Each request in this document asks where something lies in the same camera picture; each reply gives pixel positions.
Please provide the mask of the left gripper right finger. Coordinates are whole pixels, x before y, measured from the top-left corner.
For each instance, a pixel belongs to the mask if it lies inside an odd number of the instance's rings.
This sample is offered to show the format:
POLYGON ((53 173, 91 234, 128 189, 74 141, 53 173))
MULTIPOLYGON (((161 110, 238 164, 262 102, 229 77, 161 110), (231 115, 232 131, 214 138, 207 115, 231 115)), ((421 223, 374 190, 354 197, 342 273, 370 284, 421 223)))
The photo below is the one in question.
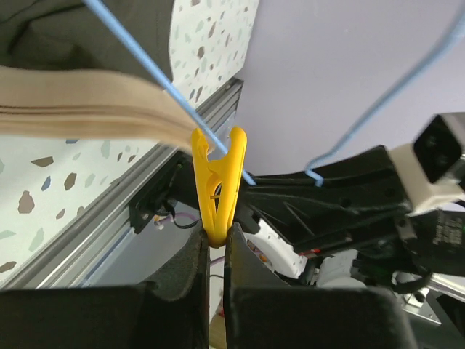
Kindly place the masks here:
POLYGON ((238 223, 225 249, 228 348, 416 348, 396 299, 377 288, 290 286, 250 250, 238 223))

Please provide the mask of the grey brown underwear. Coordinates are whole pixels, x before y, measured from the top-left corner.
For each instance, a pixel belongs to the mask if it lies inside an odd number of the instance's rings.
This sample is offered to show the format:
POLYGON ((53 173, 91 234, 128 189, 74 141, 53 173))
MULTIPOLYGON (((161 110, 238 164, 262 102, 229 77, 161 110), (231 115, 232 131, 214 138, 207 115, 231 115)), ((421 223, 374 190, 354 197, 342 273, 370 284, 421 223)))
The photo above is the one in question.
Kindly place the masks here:
POLYGON ((190 150, 194 121, 82 1, 1 3, 1 133, 190 150))

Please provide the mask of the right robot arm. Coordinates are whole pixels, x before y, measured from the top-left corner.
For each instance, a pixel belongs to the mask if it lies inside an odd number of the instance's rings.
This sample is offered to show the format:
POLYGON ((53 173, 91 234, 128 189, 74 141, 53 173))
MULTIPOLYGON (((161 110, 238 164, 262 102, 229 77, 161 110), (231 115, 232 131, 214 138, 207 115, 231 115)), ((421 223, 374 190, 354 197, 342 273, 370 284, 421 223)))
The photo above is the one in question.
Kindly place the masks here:
POLYGON ((383 286, 422 301, 434 274, 464 274, 464 213, 422 209, 410 193, 428 184, 424 164, 409 147, 378 146, 319 168, 321 185, 267 175, 238 200, 317 264, 319 287, 383 286))

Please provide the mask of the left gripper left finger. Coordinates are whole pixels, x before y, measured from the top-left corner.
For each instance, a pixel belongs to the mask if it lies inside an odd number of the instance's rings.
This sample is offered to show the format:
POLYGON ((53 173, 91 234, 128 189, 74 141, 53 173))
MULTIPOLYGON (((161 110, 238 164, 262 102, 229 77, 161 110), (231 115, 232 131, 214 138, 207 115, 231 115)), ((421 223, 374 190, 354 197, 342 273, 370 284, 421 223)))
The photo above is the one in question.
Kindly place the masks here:
POLYGON ((1 292, 2 348, 207 348, 209 248, 197 227, 143 282, 1 292))

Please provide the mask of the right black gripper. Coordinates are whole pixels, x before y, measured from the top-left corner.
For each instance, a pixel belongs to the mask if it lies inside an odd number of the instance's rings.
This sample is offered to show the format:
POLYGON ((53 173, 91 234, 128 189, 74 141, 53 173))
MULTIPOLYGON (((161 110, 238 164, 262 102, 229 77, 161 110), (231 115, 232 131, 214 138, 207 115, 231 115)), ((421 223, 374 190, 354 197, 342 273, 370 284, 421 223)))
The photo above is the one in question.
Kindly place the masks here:
POLYGON ((297 254, 330 254, 389 241, 397 235, 414 265, 464 275, 464 212, 407 213, 407 194, 388 150, 317 168, 318 187, 303 172, 259 176, 242 184, 238 201, 262 218, 297 254))

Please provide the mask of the yellow clothespin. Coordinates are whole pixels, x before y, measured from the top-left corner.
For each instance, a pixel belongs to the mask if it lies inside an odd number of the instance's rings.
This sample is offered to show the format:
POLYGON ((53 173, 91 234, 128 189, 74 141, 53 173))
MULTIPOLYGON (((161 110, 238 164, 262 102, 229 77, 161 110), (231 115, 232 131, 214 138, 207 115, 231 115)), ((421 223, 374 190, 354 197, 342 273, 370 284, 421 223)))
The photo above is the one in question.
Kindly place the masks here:
POLYGON ((200 129, 191 136, 193 169, 201 221, 209 246, 226 243, 233 225, 246 154, 247 136, 240 127, 230 132, 230 149, 221 159, 210 161, 209 144, 200 129))

